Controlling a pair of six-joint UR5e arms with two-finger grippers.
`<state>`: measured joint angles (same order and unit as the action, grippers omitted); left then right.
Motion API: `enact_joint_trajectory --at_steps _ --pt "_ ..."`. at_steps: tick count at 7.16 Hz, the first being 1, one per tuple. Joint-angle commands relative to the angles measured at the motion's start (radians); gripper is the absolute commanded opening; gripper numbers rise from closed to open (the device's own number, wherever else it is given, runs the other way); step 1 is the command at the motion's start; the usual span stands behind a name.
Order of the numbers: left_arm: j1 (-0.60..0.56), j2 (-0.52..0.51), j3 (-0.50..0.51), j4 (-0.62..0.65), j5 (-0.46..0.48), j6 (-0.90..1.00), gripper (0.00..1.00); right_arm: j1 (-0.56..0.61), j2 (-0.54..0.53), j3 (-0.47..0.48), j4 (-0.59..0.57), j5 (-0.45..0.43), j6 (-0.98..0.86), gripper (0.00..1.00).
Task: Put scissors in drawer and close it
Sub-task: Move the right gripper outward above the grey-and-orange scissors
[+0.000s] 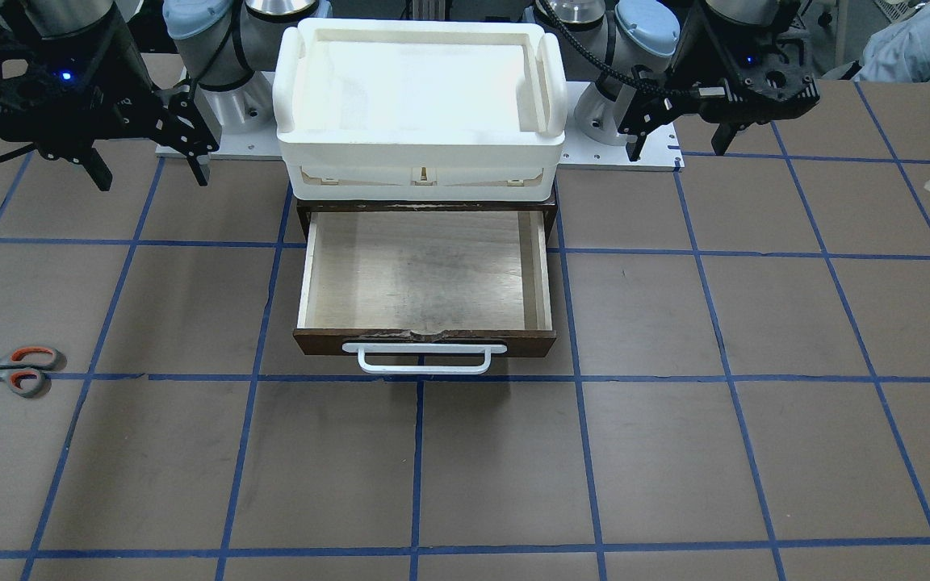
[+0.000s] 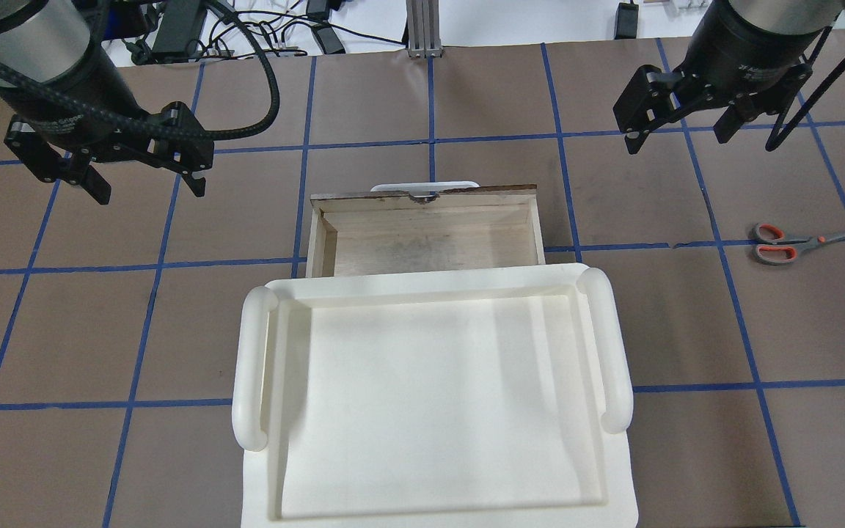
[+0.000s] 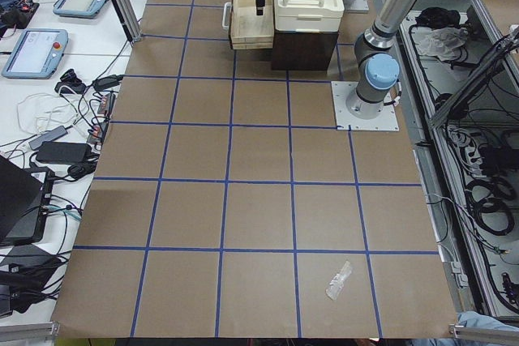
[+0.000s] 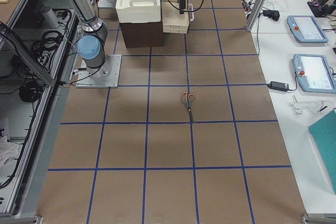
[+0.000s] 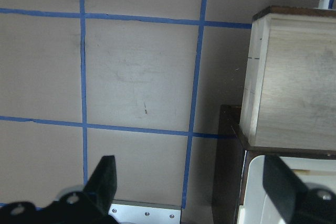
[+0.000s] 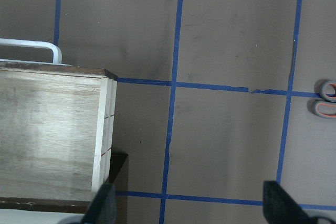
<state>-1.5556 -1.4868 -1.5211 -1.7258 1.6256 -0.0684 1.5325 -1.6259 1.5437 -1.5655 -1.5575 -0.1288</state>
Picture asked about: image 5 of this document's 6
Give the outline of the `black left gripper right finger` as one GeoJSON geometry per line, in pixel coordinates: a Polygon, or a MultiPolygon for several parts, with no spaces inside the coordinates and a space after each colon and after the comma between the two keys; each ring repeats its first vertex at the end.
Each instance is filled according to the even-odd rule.
{"type": "Polygon", "coordinates": [[[286,223],[291,223],[308,193],[305,183],[276,155],[264,158],[263,188],[286,223]]]}

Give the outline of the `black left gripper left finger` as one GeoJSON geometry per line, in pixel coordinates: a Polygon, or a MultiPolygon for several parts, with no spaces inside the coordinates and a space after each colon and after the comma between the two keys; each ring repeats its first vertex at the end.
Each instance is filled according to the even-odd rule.
{"type": "Polygon", "coordinates": [[[84,187],[84,193],[103,213],[108,214],[117,191],[117,170],[114,155],[101,157],[84,187]]]}

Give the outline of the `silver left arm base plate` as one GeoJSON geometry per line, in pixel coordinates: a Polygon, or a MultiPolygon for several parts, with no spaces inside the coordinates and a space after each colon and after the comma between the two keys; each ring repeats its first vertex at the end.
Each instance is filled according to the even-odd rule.
{"type": "Polygon", "coordinates": [[[179,206],[114,200],[109,209],[118,223],[180,224],[179,206]]]}

